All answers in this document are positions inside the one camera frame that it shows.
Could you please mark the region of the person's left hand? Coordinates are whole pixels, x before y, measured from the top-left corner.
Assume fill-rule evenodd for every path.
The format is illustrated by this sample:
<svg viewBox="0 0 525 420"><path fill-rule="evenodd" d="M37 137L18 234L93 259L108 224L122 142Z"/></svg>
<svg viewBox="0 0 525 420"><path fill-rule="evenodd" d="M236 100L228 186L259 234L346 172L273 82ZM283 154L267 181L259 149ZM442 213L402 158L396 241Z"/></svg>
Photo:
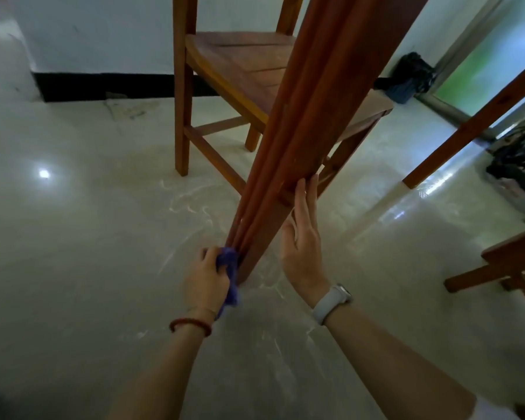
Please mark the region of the person's left hand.
<svg viewBox="0 0 525 420"><path fill-rule="evenodd" d="M230 282L224 266L220 275L204 275L200 271L201 252L183 281L185 306L189 316L211 325L224 303Z"/></svg>

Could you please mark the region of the person's right hand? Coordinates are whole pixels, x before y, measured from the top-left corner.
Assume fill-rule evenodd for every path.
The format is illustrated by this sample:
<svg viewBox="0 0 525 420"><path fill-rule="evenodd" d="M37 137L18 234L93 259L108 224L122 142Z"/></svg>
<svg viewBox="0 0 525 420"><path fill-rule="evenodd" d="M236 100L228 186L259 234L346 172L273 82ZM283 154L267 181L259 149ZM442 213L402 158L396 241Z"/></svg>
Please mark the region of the person's right hand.
<svg viewBox="0 0 525 420"><path fill-rule="evenodd" d="M330 282L322 266L321 239L318 225L311 225L306 204L306 179L300 179L294 191L292 212L297 228L295 255L282 255L283 272L296 293L311 308L329 291Z"/></svg>

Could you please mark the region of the blue cleaning cloth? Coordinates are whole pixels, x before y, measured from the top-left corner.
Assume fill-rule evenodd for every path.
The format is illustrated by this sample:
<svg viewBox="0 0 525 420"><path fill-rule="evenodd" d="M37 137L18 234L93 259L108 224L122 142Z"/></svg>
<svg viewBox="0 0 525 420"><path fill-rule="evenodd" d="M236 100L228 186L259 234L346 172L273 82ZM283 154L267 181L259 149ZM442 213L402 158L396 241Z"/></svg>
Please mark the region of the blue cleaning cloth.
<svg viewBox="0 0 525 420"><path fill-rule="evenodd" d="M225 300L221 308L219 309L215 321L217 321L224 312L227 306L238 305L238 286L237 286L237 275L238 275L238 253L231 247L222 247L220 253L216 259L216 269L219 270L225 267L227 278L230 282Z"/></svg>

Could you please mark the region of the red-brown wooden table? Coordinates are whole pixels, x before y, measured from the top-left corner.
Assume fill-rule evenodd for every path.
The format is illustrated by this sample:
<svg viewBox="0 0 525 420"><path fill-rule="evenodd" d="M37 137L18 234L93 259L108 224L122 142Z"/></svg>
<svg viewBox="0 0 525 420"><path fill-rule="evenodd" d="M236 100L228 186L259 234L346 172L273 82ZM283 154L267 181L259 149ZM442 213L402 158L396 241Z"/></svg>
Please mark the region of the red-brown wooden table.
<svg viewBox="0 0 525 420"><path fill-rule="evenodd" d="M429 0L310 0L228 235L244 283Z"/></svg>

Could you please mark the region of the person's left forearm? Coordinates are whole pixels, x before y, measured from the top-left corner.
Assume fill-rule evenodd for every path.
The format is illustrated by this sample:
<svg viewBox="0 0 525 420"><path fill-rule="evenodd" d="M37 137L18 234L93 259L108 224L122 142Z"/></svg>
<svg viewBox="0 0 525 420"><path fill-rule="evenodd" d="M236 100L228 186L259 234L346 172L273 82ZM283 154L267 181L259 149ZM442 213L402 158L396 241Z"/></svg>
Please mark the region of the person's left forearm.
<svg viewBox="0 0 525 420"><path fill-rule="evenodd" d="M188 313L173 320L161 361L114 405L107 420L179 420L194 362L212 325Z"/></svg>

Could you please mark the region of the person's right forearm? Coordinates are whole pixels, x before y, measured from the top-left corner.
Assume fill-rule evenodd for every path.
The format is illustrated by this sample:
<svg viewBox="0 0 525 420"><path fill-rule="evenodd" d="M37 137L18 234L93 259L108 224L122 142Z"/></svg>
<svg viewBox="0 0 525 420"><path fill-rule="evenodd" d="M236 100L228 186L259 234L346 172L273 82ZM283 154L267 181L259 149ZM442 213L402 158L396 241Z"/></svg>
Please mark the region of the person's right forearm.
<svg viewBox="0 0 525 420"><path fill-rule="evenodd" d="M352 305L327 327L387 420L468 420L476 396Z"/></svg>

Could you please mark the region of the white wristwatch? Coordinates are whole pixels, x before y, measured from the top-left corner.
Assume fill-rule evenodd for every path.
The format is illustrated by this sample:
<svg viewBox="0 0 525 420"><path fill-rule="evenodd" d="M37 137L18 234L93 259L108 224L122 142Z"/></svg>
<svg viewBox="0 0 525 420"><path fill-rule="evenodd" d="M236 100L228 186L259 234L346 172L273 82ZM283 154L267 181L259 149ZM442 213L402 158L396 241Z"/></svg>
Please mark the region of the white wristwatch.
<svg viewBox="0 0 525 420"><path fill-rule="evenodd" d="M312 316L318 325L324 325L325 320L338 306L351 304L353 296L341 283L334 284L329 291L315 304Z"/></svg>

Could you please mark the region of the dark blue bucket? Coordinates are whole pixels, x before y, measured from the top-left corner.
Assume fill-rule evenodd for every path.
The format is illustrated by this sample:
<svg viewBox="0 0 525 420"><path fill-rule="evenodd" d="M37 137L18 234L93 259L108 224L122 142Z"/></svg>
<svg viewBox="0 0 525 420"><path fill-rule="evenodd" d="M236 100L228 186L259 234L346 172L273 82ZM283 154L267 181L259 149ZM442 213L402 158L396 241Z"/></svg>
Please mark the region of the dark blue bucket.
<svg viewBox="0 0 525 420"><path fill-rule="evenodd" d="M383 83L382 91L396 104L406 104L417 93L416 84L412 78L405 81L385 78Z"/></svg>

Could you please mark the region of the brown wooden chair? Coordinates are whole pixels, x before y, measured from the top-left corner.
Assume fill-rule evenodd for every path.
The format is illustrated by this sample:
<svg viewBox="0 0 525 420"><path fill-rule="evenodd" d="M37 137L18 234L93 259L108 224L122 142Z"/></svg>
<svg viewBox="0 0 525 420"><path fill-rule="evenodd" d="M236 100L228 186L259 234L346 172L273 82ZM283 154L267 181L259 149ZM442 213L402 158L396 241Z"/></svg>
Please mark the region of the brown wooden chair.
<svg viewBox="0 0 525 420"><path fill-rule="evenodd" d="M245 142L255 151L264 133L295 43L303 0L282 0L274 32L199 32L198 0L172 0L175 68L175 169L189 171L189 148L199 151L239 194L245 180L205 140L210 134L250 125ZM202 126L191 125L193 80L202 78L239 114Z"/></svg>

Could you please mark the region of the black plastic bag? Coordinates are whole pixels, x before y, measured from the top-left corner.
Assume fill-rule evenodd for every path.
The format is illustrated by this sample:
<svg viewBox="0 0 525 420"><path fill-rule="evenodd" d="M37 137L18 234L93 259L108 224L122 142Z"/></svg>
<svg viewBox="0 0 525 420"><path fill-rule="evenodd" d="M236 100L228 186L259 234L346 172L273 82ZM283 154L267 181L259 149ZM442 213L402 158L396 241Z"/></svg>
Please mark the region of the black plastic bag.
<svg viewBox="0 0 525 420"><path fill-rule="evenodd" d="M391 74L396 84L411 81L417 93L427 93L434 85L437 76L438 71L416 51L402 56Z"/></svg>

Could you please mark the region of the brown wooden stool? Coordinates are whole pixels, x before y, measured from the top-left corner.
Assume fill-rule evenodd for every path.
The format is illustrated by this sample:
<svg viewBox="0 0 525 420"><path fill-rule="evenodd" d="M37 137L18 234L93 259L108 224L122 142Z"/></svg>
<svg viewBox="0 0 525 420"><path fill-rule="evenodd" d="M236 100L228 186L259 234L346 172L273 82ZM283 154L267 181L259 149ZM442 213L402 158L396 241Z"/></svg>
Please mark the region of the brown wooden stool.
<svg viewBox="0 0 525 420"><path fill-rule="evenodd" d="M498 281L507 292L519 290L525 296L525 232L485 249L485 265L444 280L449 293Z"/></svg>

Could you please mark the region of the white sleeve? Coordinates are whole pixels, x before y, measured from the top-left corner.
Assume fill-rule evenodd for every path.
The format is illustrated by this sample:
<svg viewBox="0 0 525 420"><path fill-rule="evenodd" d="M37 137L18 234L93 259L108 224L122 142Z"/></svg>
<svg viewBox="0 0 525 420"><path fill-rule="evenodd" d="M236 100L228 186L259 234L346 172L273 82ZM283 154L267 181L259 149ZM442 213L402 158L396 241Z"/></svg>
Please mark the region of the white sleeve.
<svg viewBox="0 0 525 420"><path fill-rule="evenodd" d="M521 420L510 408L493 404L477 395L473 411L467 420Z"/></svg>

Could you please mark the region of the glass door with metal frame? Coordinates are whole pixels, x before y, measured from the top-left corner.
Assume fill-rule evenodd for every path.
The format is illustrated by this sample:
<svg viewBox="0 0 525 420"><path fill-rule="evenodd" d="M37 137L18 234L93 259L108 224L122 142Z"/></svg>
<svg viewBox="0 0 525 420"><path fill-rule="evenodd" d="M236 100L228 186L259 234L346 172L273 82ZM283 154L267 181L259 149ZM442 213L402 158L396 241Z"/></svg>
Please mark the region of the glass door with metal frame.
<svg viewBox="0 0 525 420"><path fill-rule="evenodd" d="M525 69L525 0L489 0L436 69L417 99L458 126Z"/></svg>

